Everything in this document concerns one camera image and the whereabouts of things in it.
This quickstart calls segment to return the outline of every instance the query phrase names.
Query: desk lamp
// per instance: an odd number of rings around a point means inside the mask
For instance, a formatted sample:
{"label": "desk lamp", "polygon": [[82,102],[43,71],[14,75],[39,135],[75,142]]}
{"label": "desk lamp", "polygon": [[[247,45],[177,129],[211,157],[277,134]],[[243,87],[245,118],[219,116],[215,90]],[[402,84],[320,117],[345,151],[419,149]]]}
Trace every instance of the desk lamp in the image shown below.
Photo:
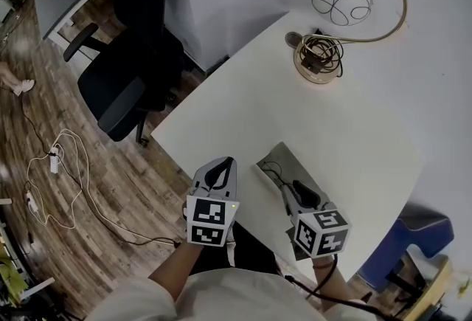
{"label": "desk lamp", "polygon": [[[317,30],[314,34],[308,34],[302,37],[296,32],[289,32],[286,35],[285,40],[289,45],[291,45],[295,49],[295,67],[304,78],[313,83],[325,84],[331,82],[336,77],[341,77],[341,58],[343,55],[341,43],[372,43],[374,41],[380,41],[382,39],[388,38],[394,32],[398,31],[398,29],[400,29],[401,25],[405,21],[407,7],[407,1],[403,0],[403,12],[398,23],[390,31],[376,38],[344,38],[341,36],[323,35],[319,30]],[[365,15],[362,15],[360,18],[357,17],[354,19],[362,21],[368,16],[368,13],[370,12],[370,4],[368,6],[364,5],[355,7],[354,9],[366,8],[368,10]],[[351,16],[353,16],[353,13],[355,13],[354,9],[351,10]]]}

